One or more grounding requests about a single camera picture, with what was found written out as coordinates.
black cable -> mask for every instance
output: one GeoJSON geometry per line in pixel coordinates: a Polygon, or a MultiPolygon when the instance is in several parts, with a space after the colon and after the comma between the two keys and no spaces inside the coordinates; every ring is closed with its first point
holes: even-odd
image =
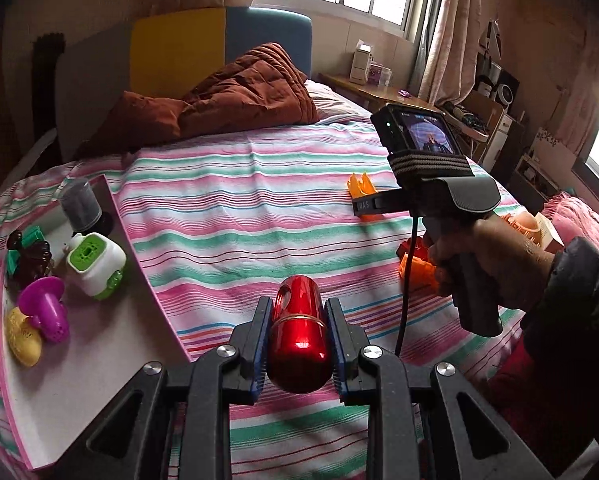
{"type": "Polygon", "coordinates": [[[402,318],[399,321],[399,332],[397,333],[397,343],[395,343],[395,355],[399,357],[404,342],[404,332],[406,332],[406,321],[408,318],[408,282],[411,276],[411,266],[413,266],[413,254],[415,253],[415,244],[417,243],[417,216],[413,216],[413,231],[411,232],[411,247],[408,250],[406,258],[406,268],[404,269],[404,292],[402,293],[402,318]]]}

handheld camera device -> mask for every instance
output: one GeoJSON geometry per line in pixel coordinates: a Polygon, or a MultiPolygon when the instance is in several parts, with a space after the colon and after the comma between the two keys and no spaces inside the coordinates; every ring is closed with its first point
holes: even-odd
{"type": "MultiPolygon", "coordinates": [[[[493,214],[501,200],[497,183],[488,174],[473,174],[443,114],[388,104],[374,113],[371,121],[388,150],[388,162],[400,188],[354,199],[357,216],[409,211],[414,222],[413,238],[417,234],[417,218],[422,217],[435,241],[442,233],[493,214]]],[[[502,333],[498,310],[502,301],[497,282],[479,266],[475,255],[459,254],[444,265],[455,283],[453,303],[462,327],[485,337],[502,333]]],[[[404,312],[402,321],[405,325],[404,312]]],[[[403,331],[401,326],[398,352],[403,331]]]]}

white pillow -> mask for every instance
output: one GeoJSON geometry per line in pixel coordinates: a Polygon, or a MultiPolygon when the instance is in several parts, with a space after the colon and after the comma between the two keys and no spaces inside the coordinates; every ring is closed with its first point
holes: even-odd
{"type": "Polygon", "coordinates": [[[371,113],[346,97],[333,92],[328,86],[306,79],[304,83],[311,99],[315,103],[320,120],[338,115],[361,115],[370,117],[371,113]]]}

pistol grip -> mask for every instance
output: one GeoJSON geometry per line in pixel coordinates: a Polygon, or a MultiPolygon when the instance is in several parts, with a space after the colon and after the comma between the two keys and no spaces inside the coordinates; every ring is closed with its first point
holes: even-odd
{"type": "MultiPolygon", "coordinates": [[[[444,222],[437,218],[422,219],[433,242],[441,235],[444,222]]],[[[473,253],[453,256],[444,263],[453,279],[453,303],[459,312],[459,323],[468,330],[484,337],[502,333],[499,304],[502,303],[499,286],[480,266],[473,253]]]]}

metal screw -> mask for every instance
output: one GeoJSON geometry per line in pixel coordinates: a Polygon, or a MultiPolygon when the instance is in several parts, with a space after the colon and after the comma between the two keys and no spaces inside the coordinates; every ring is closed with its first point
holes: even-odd
{"type": "Polygon", "coordinates": [[[451,377],[452,375],[455,375],[455,367],[451,363],[442,361],[441,363],[437,364],[435,369],[439,375],[443,375],[444,377],[451,377]]]}
{"type": "Polygon", "coordinates": [[[381,355],[382,355],[381,348],[379,346],[375,346],[375,345],[365,346],[361,350],[361,353],[364,355],[364,357],[367,357],[368,359],[377,359],[378,357],[381,357],[381,355]]]}
{"type": "Polygon", "coordinates": [[[217,349],[217,353],[220,357],[233,357],[235,352],[237,352],[237,350],[235,350],[233,345],[220,345],[217,349]]]}
{"type": "Polygon", "coordinates": [[[157,375],[162,371],[162,364],[160,361],[149,361],[142,367],[142,370],[147,375],[157,375]]]}

